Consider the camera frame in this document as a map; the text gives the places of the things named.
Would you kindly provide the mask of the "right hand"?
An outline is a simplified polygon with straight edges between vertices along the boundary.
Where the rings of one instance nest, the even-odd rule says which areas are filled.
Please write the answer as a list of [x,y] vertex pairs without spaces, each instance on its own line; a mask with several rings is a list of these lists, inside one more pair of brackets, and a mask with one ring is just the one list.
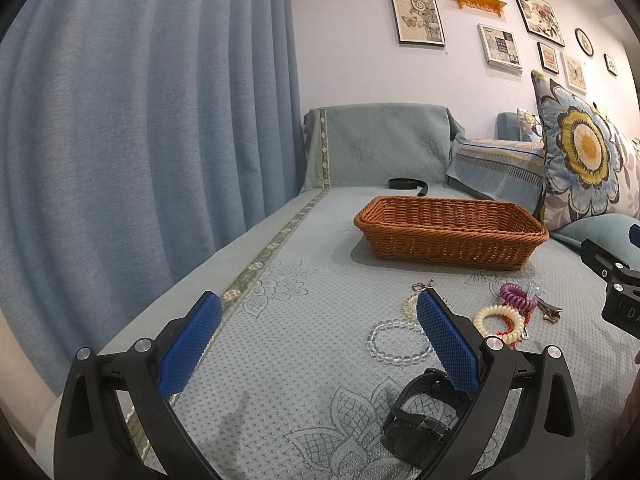
[[640,412],[640,370],[638,370],[631,392],[628,394],[625,406],[614,431],[614,444],[620,446],[624,437],[631,430]]

